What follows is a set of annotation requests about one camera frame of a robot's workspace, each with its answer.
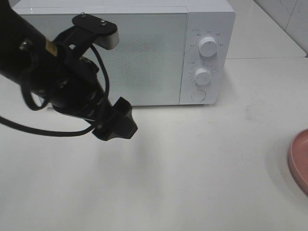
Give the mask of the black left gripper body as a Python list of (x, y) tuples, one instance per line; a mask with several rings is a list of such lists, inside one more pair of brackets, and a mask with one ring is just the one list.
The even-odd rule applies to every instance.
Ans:
[(28, 34), (28, 107), (51, 103), (65, 115), (99, 120), (108, 102), (109, 79), (94, 36), (72, 26), (48, 41), (35, 28)]

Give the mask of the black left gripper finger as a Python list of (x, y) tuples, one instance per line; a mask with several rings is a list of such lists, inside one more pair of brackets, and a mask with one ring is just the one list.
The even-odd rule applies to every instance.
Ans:
[(104, 109), (103, 115), (93, 135), (103, 141), (114, 138), (131, 139), (138, 127), (132, 118), (132, 106), (123, 97), (114, 105), (110, 103)]

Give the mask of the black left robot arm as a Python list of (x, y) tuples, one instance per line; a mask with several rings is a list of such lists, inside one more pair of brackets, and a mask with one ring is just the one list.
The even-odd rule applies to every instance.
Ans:
[(74, 132), (27, 127), (4, 117), (15, 130), (50, 137), (76, 137), (92, 132), (98, 139), (130, 139), (138, 127), (132, 106), (124, 98), (111, 104), (110, 81), (97, 47), (113, 49), (119, 43), (117, 26), (81, 13), (73, 26), (49, 41), (18, 15), (7, 0), (0, 3), (0, 73), (20, 86), (33, 111), (51, 104), (55, 111), (84, 119), (89, 127)]

